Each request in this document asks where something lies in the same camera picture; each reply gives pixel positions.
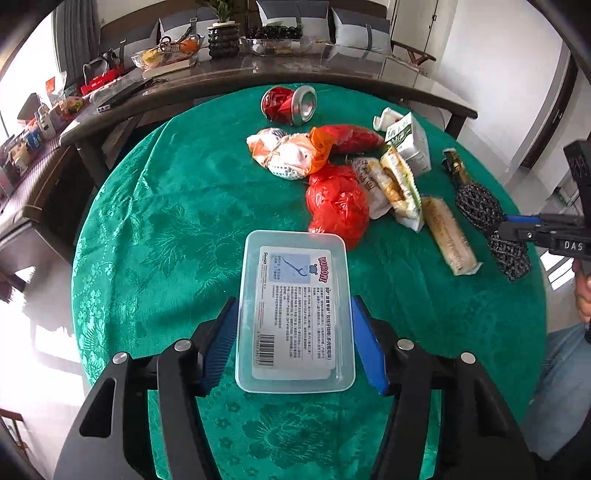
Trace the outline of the person's hand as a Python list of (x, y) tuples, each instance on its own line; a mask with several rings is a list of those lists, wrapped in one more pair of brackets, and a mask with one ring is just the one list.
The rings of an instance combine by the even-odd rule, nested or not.
[(573, 262), (573, 272), (575, 274), (575, 305), (580, 319), (588, 324), (591, 319), (591, 287), (590, 277), (585, 275), (581, 262), (575, 260)]

